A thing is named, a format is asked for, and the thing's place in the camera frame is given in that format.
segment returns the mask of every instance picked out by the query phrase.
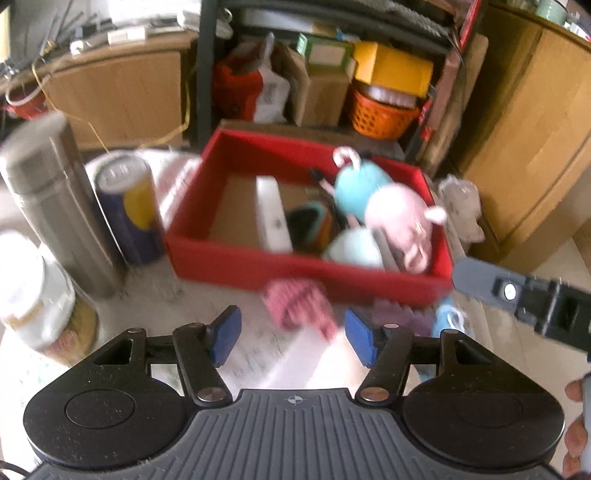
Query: pink plush toy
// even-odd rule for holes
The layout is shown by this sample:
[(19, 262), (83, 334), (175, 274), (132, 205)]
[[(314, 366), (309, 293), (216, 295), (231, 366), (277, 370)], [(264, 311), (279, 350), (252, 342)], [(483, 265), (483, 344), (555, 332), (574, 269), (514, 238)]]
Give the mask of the pink plush toy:
[(365, 225), (385, 231), (390, 247), (402, 252), (404, 268), (413, 274), (428, 268), (433, 224), (442, 225), (446, 219), (442, 207), (428, 207), (417, 192), (402, 183), (381, 187), (365, 209)]
[(332, 306), (319, 282), (308, 278), (272, 280), (262, 294), (262, 301), (273, 321), (286, 330), (313, 325), (327, 340), (337, 331)]

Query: human hand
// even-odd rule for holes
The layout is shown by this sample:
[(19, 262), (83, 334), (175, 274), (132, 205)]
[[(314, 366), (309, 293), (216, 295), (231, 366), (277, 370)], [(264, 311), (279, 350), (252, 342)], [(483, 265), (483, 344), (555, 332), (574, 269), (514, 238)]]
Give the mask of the human hand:
[[(575, 402), (583, 401), (581, 380), (569, 383), (564, 392), (566, 396)], [(562, 474), (565, 478), (578, 473), (581, 470), (580, 456), (587, 446), (587, 430), (583, 423), (583, 415), (579, 416), (568, 428), (564, 435), (564, 444), (568, 453), (562, 462)]]

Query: teal plush toy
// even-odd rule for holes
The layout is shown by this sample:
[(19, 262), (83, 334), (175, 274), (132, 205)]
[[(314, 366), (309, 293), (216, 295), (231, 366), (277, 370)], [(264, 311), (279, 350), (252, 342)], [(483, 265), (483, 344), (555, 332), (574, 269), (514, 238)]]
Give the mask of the teal plush toy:
[[(351, 164), (343, 167), (347, 158), (351, 160)], [(335, 149), (333, 159), (338, 167), (342, 167), (335, 181), (335, 205), (343, 215), (353, 215), (364, 222), (369, 198), (393, 180), (374, 162), (361, 161), (353, 148)]]

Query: red storage box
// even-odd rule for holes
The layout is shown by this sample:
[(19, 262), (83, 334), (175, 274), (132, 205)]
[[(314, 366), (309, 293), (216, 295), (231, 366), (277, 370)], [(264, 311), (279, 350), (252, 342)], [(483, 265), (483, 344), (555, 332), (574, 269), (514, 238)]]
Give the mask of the red storage box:
[[(310, 186), (312, 167), (324, 172), (328, 179), (336, 176), (333, 150), (330, 145), (293, 138), (223, 129), (215, 132), (166, 233), (177, 275), (248, 290), (262, 290), (275, 278), (314, 278), (326, 286), (331, 300), (348, 304), (371, 303), (379, 298), (424, 307), (443, 298), (452, 289), (453, 263), (439, 226), (434, 226), (433, 231), (431, 268), (423, 275), (351, 267), (297, 254), (271, 254), (211, 239), (211, 231), (217, 230), (214, 222), (218, 209), (238, 216), (250, 215), (241, 213), (241, 209), (254, 211), (250, 205), (254, 190), (252, 201), (235, 203), (228, 209), (226, 185), (230, 179), (250, 177), (254, 184), (255, 176), (270, 175), (280, 183)], [(395, 181), (409, 185), (428, 205), (434, 205), (419, 168), (383, 158), (373, 160)]]

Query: green box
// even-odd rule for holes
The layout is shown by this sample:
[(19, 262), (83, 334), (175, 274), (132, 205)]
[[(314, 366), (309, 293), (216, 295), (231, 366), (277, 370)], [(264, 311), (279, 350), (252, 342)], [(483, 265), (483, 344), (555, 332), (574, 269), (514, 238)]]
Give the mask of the green box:
[(353, 55), (353, 44), (300, 33), (295, 50), (306, 59), (308, 65), (345, 69)]

